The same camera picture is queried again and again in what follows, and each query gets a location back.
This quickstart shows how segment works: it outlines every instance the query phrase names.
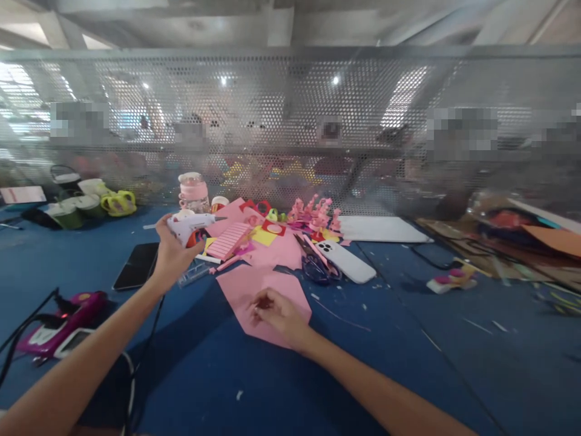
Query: ceiling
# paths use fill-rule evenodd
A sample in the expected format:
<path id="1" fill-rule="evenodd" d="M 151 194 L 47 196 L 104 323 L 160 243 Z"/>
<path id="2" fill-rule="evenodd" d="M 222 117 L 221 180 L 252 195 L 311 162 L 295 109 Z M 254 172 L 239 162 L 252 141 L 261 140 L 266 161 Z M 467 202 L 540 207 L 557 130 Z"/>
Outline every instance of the ceiling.
<path id="1" fill-rule="evenodd" d="M 575 44 L 581 0 L 2 0 L 0 47 Z"/>

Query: yellow paper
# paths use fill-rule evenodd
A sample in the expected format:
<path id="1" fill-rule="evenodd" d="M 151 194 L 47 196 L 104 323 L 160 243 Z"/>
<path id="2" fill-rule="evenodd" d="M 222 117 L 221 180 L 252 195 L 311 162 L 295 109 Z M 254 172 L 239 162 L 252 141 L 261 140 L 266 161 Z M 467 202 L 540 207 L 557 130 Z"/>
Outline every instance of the yellow paper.
<path id="1" fill-rule="evenodd" d="M 255 240 L 262 245 L 270 246 L 272 241 L 277 237 L 274 233 L 267 232 L 262 229 L 262 226 L 256 226 L 252 233 L 252 240 Z"/>
<path id="2" fill-rule="evenodd" d="M 323 231 L 321 232 L 321 234 L 323 235 L 323 237 L 325 238 L 325 240 L 331 240 L 333 242 L 339 242 L 339 238 L 333 234 L 331 234 L 331 232 L 329 231 L 329 229 L 323 229 Z M 319 241 L 316 241 L 314 239 L 312 239 L 313 243 L 319 243 Z"/>
<path id="3" fill-rule="evenodd" d="M 212 245 L 212 242 L 214 242 L 216 239 L 218 238 L 206 238 L 206 247 L 204 248 L 204 252 L 202 253 L 203 256 L 207 256 L 206 250 L 208 250 L 208 247 Z"/>

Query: scissors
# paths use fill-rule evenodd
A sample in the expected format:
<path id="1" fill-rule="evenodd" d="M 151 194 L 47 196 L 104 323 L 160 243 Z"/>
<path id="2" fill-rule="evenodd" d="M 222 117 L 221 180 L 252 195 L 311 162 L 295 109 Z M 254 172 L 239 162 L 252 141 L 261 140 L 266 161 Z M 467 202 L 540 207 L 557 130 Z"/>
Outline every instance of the scissors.
<path id="1" fill-rule="evenodd" d="M 303 271 L 313 282 L 319 285 L 330 285 L 333 280 L 341 280 L 342 273 L 330 260 L 327 260 L 329 269 L 313 249 L 298 235 L 294 235 L 298 244 L 305 252 L 303 256 Z"/>

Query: pink water bottle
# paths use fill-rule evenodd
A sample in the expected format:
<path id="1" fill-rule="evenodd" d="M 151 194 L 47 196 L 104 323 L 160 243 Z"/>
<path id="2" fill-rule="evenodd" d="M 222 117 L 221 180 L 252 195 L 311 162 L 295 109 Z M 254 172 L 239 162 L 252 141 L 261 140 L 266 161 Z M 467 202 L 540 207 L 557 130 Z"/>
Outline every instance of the pink water bottle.
<path id="1" fill-rule="evenodd" d="M 185 173 L 180 182 L 180 206 L 195 213 L 209 213 L 208 186 L 200 173 Z"/>

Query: white glue gun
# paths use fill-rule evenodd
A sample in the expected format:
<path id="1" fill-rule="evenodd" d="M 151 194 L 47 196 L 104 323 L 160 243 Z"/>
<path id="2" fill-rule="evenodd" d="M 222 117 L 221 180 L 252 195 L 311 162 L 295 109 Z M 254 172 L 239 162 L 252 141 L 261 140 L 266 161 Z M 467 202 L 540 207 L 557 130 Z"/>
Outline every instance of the white glue gun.
<path id="1" fill-rule="evenodd" d="M 212 214 L 188 215 L 185 218 L 181 218 L 179 221 L 175 221 L 174 217 L 175 215 L 172 215 L 168 218 L 168 227 L 182 243 L 182 247 L 185 247 L 188 244 L 189 237 L 192 236 L 192 233 L 196 230 L 208 227 L 216 221 L 226 219 L 226 217 L 217 217 Z"/>

